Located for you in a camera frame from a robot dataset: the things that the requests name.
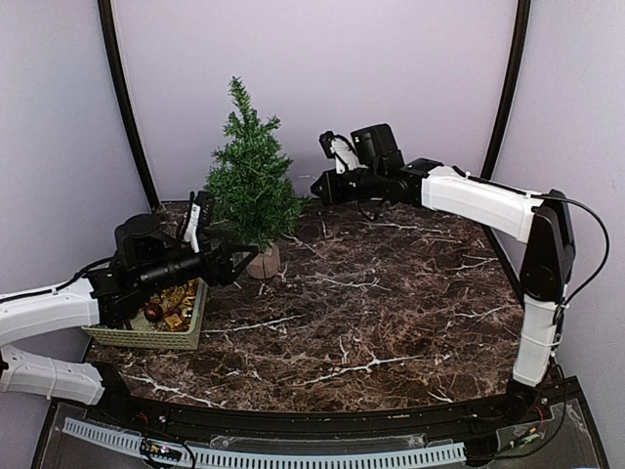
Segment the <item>round wooden tree base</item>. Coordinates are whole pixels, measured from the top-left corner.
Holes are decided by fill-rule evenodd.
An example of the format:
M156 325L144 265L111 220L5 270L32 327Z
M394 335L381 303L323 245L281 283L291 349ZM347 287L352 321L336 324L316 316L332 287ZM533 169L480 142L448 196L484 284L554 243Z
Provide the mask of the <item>round wooden tree base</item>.
M256 279L268 279L278 273L280 265L279 248L272 242L248 264L246 273Z

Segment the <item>small green christmas tree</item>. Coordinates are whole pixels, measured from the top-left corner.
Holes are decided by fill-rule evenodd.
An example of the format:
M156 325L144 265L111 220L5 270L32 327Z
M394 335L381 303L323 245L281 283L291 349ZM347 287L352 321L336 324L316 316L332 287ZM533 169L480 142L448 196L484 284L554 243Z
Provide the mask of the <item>small green christmas tree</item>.
M265 251L293 231L307 201L287 176L292 159L275 135L280 119L260 117L240 77L230 80L229 96L234 110L223 128L228 141L212 153L206 190L216 197L216 217L228 222L234 237Z

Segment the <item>black frame post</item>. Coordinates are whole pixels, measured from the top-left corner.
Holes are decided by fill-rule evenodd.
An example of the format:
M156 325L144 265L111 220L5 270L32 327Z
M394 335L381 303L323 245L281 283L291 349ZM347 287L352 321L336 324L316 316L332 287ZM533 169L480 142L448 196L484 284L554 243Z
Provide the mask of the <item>black frame post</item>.
M517 90L525 39L531 12L531 0L519 0L514 21L509 58L507 61L499 105L495 115L493 128L481 167L480 176L491 180L497 166L500 151L504 142L513 101Z
M106 59L123 127L147 204L151 210L155 210L159 206L160 200L148 168L146 153L126 82L115 26L113 2L110 0L98 0L97 4Z

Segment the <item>gold gift box ornament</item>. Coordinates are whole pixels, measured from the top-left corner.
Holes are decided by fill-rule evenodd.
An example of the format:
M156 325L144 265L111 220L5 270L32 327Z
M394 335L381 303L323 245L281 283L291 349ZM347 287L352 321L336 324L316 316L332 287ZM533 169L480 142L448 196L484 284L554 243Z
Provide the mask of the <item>gold gift box ornament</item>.
M185 322L178 314L166 316L163 320L170 331L179 332L185 330Z

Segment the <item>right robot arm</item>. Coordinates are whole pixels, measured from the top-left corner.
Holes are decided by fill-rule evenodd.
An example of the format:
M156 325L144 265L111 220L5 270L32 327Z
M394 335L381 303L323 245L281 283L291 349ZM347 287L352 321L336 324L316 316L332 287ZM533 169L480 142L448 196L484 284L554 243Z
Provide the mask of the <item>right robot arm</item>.
M518 424L534 411L540 387L563 336L576 246L571 207L563 192L536 192L502 185L455 165L419 157L404 160L387 123L344 137L323 132L318 141L333 168L312 184L324 205L406 204L481 224L515 240L522 258L514 269L523 310L521 336L498 414Z

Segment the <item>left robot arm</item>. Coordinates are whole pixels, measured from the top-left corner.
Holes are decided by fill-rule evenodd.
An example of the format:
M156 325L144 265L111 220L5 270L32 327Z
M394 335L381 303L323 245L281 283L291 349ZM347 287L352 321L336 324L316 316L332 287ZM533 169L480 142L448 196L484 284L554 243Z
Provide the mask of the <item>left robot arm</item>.
M115 229L111 258L88 265L62 285L2 297L2 391L98 405L117 426L137 419L137 403L112 365L54 360L13 344L78 326L122 325L151 296L196 278L229 285L259 252L255 245L179 241L159 225L155 215L136 215Z

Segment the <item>brown ball ornament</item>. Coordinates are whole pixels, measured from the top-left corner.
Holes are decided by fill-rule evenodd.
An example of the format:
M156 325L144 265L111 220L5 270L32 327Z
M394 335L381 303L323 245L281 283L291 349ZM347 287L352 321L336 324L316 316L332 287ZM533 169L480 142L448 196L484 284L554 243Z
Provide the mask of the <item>brown ball ornament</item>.
M157 323L164 317L164 310L159 303L150 302L144 309L145 319L150 323Z

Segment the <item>black front rail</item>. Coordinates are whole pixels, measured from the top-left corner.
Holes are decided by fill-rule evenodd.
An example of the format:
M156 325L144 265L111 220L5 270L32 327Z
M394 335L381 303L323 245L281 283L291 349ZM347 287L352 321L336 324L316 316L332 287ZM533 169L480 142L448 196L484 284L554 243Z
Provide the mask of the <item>black front rail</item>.
M165 403L133 396L89 406L87 415L156 436L207 442L217 436L350 439L424 434L428 440L474 440L517 423L547 420L555 390L517 390L455 404L356 412L263 412Z

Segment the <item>left black frame post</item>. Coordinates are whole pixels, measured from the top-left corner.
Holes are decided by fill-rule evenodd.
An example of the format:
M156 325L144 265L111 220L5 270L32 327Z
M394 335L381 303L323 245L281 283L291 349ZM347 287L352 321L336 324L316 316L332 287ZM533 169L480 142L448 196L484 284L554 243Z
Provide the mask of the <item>left black frame post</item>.
M155 210L159 206L160 200L148 168L146 153L126 82L115 26L113 2L110 0L98 0L97 4L106 59L123 127L147 204L151 210Z

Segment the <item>right black frame post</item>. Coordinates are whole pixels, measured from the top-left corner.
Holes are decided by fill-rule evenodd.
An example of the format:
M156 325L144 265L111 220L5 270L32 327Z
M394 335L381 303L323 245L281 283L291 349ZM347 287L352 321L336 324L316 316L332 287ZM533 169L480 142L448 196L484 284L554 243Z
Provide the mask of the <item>right black frame post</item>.
M509 58L507 61L499 105L495 115L493 128L481 167L480 176L491 180L497 166L500 151L504 142L513 101L517 90L525 39L531 12L531 0L519 0L514 21Z

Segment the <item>green perforated plastic basket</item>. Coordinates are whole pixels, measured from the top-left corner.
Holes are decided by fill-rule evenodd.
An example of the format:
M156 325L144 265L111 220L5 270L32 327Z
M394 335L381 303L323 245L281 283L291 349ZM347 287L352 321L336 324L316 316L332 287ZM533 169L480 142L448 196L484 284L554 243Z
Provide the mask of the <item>green perforated plastic basket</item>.
M152 295L137 313L121 328L103 325L83 326L82 329L100 345L143 348L196 350L204 316L208 293L206 283L197 278L186 284L170 287ZM150 323L145 319L144 309L150 302L159 303L164 317L178 314L185 322L185 330L170 331L164 320Z

